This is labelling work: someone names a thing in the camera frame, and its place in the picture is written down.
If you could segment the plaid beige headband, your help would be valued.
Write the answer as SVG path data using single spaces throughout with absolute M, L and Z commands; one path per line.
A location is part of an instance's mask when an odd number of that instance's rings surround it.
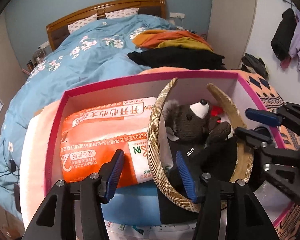
M 147 131 L 147 160 L 153 180 L 160 192 L 173 204 L 191 212 L 199 212 L 200 204 L 194 204 L 183 197 L 168 181 L 165 170 L 160 160 L 159 128 L 160 117 L 166 98 L 173 87 L 177 84 L 177 78 L 173 78 L 162 89 L 153 106 Z M 232 128 L 246 128 L 243 118 L 232 99 L 213 83 L 206 85 L 207 90 L 217 100 L 230 120 Z M 237 161 L 230 181 L 233 183 L 238 179 L 248 182 L 253 169 L 253 154 L 246 149 L 243 140 L 237 143 Z

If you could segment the black fabric pouch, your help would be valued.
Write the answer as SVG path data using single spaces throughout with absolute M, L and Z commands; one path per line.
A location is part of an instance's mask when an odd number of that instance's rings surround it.
M 237 161 L 237 138 L 231 137 L 205 147 L 193 142 L 186 144 L 178 141 L 169 142 L 173 158 L 173 167 L 167 175 L 168 181 L 181 196 L 187 200 L 197 200 L 194 190 L 185 189 L 177 158 L 181 157 L 183 163 L 189 164 L 199 174 L 209 172 L 213 177 L 221 181 L 229 181 Z M 160 191 L 158 192 L 159 212 L 161 224 L 184 223 L 195 220 L 197 215 L 172 203 Z

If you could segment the orange patterned blanket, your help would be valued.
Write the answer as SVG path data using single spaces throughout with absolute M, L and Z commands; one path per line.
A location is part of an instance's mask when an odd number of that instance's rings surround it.
M 161 67 L 143 71 L 138 75 L 82 85 L 67 89 L 60 100 L 38 110 L 31 119 L 21 155 L 20 208 L 24 226 L 28 226 L 40 203 L 48 183 L 61 175 L 56 151 L 48 147 L 61 131 L 61 122 L 67 114 L 88 108 L 93 103 L 123 101 L 133 98 L 157 96 L 163 87 L 178 78 L 176 93 L 183 99 L 198 88 L 206 93 L 206 84 L 214 83 L 225 92 L 242 111 L 244 107 L 274 110 L 283 104 L 283 98 L 258 74 L 240 70 L 186 70 Z

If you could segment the dark clothes on floor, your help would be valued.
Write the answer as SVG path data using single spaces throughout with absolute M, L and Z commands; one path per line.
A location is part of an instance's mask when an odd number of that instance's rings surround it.
M 269 79 L 268 70 L 261 58 L 256 58 L 251 54 L 245 53 L 241 61 L 246 67 L 252 68 L 255 73 L 259 74 L 264 79 Z

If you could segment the hanging black jacket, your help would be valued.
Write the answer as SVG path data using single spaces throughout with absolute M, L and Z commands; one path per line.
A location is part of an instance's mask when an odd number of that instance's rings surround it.
M 288 52 L 297 21 L 293 9 L 288 8 L 282 13 L 282 20 L 278 25 L 275 35 L 270 43 L 271 48 L 280 61 L 288 57 Z

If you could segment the red plastic toy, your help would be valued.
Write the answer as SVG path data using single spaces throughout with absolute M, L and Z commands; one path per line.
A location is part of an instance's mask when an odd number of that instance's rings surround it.
M 218 119 L 221 118 L 223 113 L 224 113 L 224 111 L 223 111 L 222 107 L 215 106 L 215 105 L 212 106 L 211 111 L 210 111 L 211 117 L 216 117 Z

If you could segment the orange snack bag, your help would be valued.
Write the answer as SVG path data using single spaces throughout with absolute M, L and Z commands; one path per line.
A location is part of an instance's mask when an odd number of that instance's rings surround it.
M 83 180 L 98 172 L 116 150 L 123 150 L 125 161 L 119 187 L 150 181 L 147 128 L 155 102 L 155 97 L 121 101 L 66 117 L 59 152 L 64 180 Z

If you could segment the brown teddy bear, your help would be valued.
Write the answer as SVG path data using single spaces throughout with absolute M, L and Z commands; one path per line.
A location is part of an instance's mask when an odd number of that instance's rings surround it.
M 202 99 L 193 104 L 181 105 L 177 100 L 164 103 L 162 116 L 170 141 L 211 146 L 228 139 L 231 125 L 221 122 L 219 116 L 211 114 L 212 105 Z

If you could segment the pink storage box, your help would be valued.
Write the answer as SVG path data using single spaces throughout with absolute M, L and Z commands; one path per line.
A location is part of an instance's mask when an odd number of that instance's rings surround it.
M 91 83 L 66 90 L 62 98 L 47 106 L 52 111 L 52 128 L 47 146 L 44 172 L 44 192 L 62 179 L 62 164 L 59 156 L 61 129 L 64 119 L 77 111 L 94 106 L 112 106 L 120 101 L 157 97 L 173 79 L 177 84 L 170 97 L 181 103 L 192 103 L 205 98 L 213 100 L 207 91 L 208 83 L 215 84 L 235 103 L 240 114 L 249 107 L 272 111 L 283 104 L 283 98 L 257 74 L 239 70 L 185 70 L 153 69 L 148 72 Z M 103 206 L 106 220 L 119 224 L 155 226 L 181 223 L 194 217 L 159 193 L 150 181 L 135 186 L 122 187 L 109 204 Z

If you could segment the black clothes pile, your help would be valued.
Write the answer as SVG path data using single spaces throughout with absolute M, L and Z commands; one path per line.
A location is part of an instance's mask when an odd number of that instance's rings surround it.
M 166 47 L 143 52 L 131 52 L 127 56 L 138 65 L 151 68 L 175 67 L 189 70 L 225 70 L 224 56 L 209 50 Z

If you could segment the orange mustard clothes pile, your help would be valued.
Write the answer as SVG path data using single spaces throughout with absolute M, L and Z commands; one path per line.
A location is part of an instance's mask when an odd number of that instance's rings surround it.
M 213 52 L 212 47 L 201 36 L 186 30 L 147 30 L 138 34 L 132 42 L 137 47 L 146 49 L 178 47 Z

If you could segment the blue floral duvet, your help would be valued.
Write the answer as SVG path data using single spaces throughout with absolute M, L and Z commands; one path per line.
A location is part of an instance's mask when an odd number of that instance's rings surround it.
M 19 172 L 8 170 L 8 161 L 20 164 L 25 135 L 36 111 L 59 100 L 75 87 L 136 75 L 147 67 L 128 58 L 137 51 L 133 39 L 147 30 L 173 30 L 167 20 L 134 15 L 91 22 L 70 34 L 31 72 L 10 101 L 0 135 L 0 206 L 17 219 L 14 184 Z

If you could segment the wooden headboard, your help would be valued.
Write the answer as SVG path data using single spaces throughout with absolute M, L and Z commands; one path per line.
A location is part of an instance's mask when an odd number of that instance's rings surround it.
M 68 25 L 94 14 L 97 14 L 99 19 L 102 19 L 106 17 L 106 13 L 129 8 L 138 8 L 141 14 L 166 18 L 166 0 L 115 0 L 92 5 L 68 14 L 46 26 L 51 50 L 56 50 L 70 35 Z

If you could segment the left patterned pillow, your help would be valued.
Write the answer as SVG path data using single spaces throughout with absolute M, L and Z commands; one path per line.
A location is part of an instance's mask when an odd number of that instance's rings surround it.
M 68 25 L 68 31 L 70 34 L 77 31 L 78 29 L 86 26 L 87 24 L 94 22 L 98 19 L 98 14 L 91 15 L 87 18 L 77 20 L 76 22 Z

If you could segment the patterned pillow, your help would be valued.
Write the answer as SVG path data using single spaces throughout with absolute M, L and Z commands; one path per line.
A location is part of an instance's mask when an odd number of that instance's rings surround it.
M 70 34 L 77 31 L 78 29 L 86 26 L 87 24 L 94 22 L 98 19 L 98 14 L 91 15 L 87 18 L 77 20 L 76 22 L 68 25 L 68 31 Z
M 115 19 L 115 18 L 124 18 L 124 17 L 130 17 L 133 15 L 137 15 L 139 13 L 138 8 L 128 8 L 128 9 L 122 9 L 117 10 L 113 12 L 106 13 L 107 19 Z

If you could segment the right patterned pillow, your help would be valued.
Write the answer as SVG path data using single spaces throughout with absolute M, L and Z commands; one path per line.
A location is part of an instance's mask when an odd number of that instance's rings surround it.
M 107 19 L 115 19 L 115 18 L 124 18 L 124 17 L 130 17 L 133 15 L 137 15 L 139 13 L 138 8 L 128 8 L 128 9 L 122 9 L 117 10 L 113 12 L 106 13 Z

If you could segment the wall power socket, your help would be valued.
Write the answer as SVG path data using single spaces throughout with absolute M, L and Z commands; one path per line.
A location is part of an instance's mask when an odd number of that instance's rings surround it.
M 170 12 L 170 18 L 184 19 L 185 18 L 185 14 L 184 13 L 178 13 L 178 12 Z

